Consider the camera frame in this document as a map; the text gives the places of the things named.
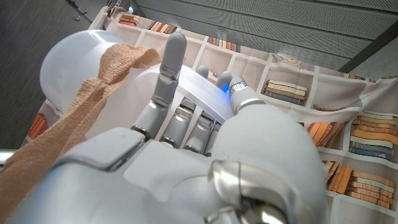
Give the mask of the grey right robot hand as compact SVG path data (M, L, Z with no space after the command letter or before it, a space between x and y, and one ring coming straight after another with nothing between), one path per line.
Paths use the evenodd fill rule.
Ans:
M187 46L172 34L163 57L113 44L67 112L1 169L2 223L325 223L326 171L304 127L236 77L233 115L211 156L155 140ZM131 128L92 139L108 98L132 68L159 65L157 86Z

